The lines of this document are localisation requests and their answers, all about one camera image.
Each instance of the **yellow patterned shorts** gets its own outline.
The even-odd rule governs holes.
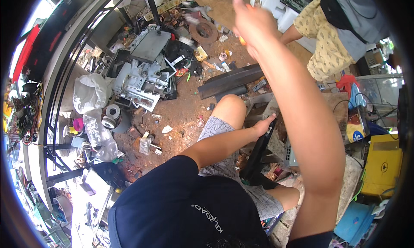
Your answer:
[[[316,50],[309,60],[308,70],[317,81],[356,63],[339,39],[337,29],[326,20],[320,0],[313,0],[306,6],[293,25],[304,37],[316,38]]]

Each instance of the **gray patterned shorts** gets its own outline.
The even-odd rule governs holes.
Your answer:
[[[203,128],[203,131],[198,138],[198,141],[212,137],[217,134],[233,131],[234,128],[230,126],[227,122],[211,116],[206,125]],[[238,182],[241,187],[250,195],[253,199],[253,202],[256,204],[257,211],[259,212],[259,217],[261,220],[277,216],[283,212],[282,204],[275,199],[272,195],[268,194],[262,186],[248,186],[244,185],[238,172],[235,170],[235,162],[238,157],[238,151],[233,153],[231,156],[222,160],[221,162],[215,163],[213,165],[201,168],[199,175],[200,176],[223,176]]]

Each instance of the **blue plastic container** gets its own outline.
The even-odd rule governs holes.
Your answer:
[[[371,215],[374,205],[351,201],[334,233],[348,242],[349,245],[355,246],[368,231],[375,215]]]

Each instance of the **shorts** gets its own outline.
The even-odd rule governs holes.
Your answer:
[[[234,128],[227,122],[211,116],[203,131],[198,138],[198,141],[212,137],[217,134],[233,131]],[[213,165],[201,168],[200,176],[223,176],[238,182],[241,187],[250,195],[253,202],[256,204],[257,212],[259,212],[260,220],[265,220],[279,215],[283,212],[282,204],[275,199],[272,195],[268,194],[263,187],[260,186],[248,186],[241,182],[238,172],[235,170],[235,163],[238,157],[238,151],[234,152],[231,156],[222,160],[221,162]]]
[[[316,38],[315,53],[308,62],[308,71],[315,80],[325,80],[356,63],[339,39],[337,28],[326,20],[320,0],[308,4],[293,25],[302,36]]]

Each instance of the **person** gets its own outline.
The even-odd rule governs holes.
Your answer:
[[[339,127],[306,68],[277,38],[272,14],[242,0],[233,5],[233,30],[273,90],[306,189],[288,247],[328,247],[345,166]],[[271,247],[260,220],[295,206],[299,192],[241,183],[235,154],[275,119],[243,129],[245,116],[238,96],[224,96],[197,143],[124,190],[108,212],[112,247]]]
[[[373,0],[313,0],[281,36],[284,44],[302,37],[316,38],[308,71],[317,81],[355,64],[366,45],[390,35]]]

